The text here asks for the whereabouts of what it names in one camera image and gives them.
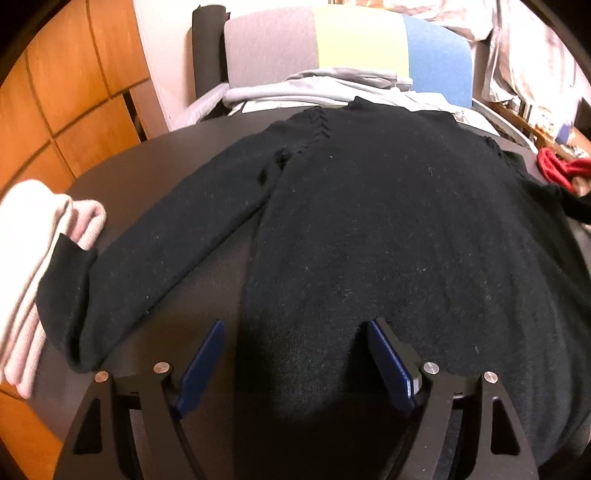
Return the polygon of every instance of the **wooden wall panel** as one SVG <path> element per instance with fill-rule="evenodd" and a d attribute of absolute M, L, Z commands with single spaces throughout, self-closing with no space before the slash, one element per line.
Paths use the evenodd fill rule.
<path fill-rule="evenodd" d="M 138 112 L 139 121 L 144 127 L 148 139 L 156 138 L 168 133 L 168 125 L 160 108 L 156 90 L 151 79 L 129 89 L 134 101 L 135 110 Z"/>
<path fill-rule="evenodd" d="M 121 95 L 100 105 L 56 138 L 72 173 L 86 170 L 139 144 L 138 134 Z"/>
<path fill-rule="evenodd" d="M 33 86 L 53 133 L 108 97 L 85 0 L 66 5 L 27 52 Z"/>
<path fill-rule="evenodd" d="M 111 95 L 149 78 L 133 0 L 89 0 L 88 5 Z"/>
<path fill-rule="evenodd" d="M 74 182 L 74 175 L 59 150 L 50 143 L 19 173 L 14 183 L 29 179 L 42 181 L 53 193 L 64 193 Z"/>
<path fill-rule="evenodd" d="M 30 407 L 0 393 L 0 437 L 29 480 L 51 480 L 61 442 Z"/>
<path fill-rule="evenodd" d="M 21 56 L 0 86 L 0 190 L 48 140 Z"/>

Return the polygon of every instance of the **chair backrest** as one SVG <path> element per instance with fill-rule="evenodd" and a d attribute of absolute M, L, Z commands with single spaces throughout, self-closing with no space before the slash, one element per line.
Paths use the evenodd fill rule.
<path fill-rule="evenodd" d="M 324 67 L 387 69 L 412 77 L 413 90 L 472 106 L 467 41 L 406 15 L 348 5 L 279 8 L 231 18 L 224 37 L 231 87 Z"/>

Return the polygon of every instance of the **sweater sleeve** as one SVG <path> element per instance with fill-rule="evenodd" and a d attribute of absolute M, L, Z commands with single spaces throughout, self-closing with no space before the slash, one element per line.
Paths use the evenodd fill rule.
<path fill-rule="evenodd" d="M 67 238 L 42 279 L 48 340 L 79 372 L 95 369 L 130 329 L 259 210 L 290 153 L 313 136 L 309 111 L 245 137 L 181 181 L 100 256 Z"/>

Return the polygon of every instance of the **folded white cloth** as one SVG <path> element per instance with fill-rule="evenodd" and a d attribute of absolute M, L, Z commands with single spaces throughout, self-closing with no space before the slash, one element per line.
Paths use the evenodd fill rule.
<path fill-rule="evenodd" d="M 317 69 L 292 75 L 284 82 L 229 89 L 223 102 L 229 108 L 238 107 L 246 113 L 290 106 L 342 106 L 361 97 L 373 103 L 401 106 L 411 112 L 449 112 L 457 122 L 498 135 L 480 113 L 452 105 L 441 93 L 418 93 L 410 90 L 411 86 L 411 79 L 386 70 Z"/>
<path fill-rule="evenodd" d="M 40 181 L 15 185 L 0 203 L 0 382 L 60 233 L 72 217 L 72 199 Z"/>

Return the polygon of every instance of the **blue gripper pad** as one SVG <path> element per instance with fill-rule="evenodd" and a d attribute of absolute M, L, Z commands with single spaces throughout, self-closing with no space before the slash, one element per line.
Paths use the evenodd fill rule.
<path fill-rule="evenodd" d="M 392 405 L 408 417 L 418 407 L 414 397 L 414 379 L 388 340 L 384 328 L 389 329 L 382 319 L 369 322 L 369 351 L 388 389 Z"/>
<path fill-rule="evenodd" d="M 174 406 L 180 418 L 199 404 L 207 382 L 222 355 L 225 336 L 226 328 L 221 320 L 217 320 L 185 370 L 180 381 L 180 395 Z"/>

